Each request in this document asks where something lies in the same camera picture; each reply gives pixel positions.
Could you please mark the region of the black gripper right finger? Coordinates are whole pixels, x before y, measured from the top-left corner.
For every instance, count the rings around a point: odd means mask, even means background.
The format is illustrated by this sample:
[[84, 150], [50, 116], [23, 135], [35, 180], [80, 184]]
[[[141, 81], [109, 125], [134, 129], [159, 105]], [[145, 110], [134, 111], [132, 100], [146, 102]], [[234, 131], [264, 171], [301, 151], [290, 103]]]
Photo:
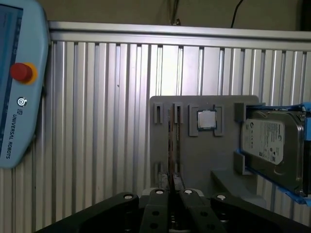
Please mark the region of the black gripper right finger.
[[179, 173], [171, 174], [171, 188], [178, 191], [187, 219], [197, 233], [309, 233], [311, 228], [231, 194], [207, 199], [186, 189]]

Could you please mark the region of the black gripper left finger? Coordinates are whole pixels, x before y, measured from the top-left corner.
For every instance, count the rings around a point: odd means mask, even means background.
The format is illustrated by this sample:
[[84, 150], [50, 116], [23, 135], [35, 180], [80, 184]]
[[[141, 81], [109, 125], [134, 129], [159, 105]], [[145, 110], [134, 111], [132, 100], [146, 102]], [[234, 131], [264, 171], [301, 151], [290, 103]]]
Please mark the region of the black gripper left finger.
[[141, 196], [122, 192], [40, 230], [41, 233], [166, 233], [169, 230], [169, 181]]

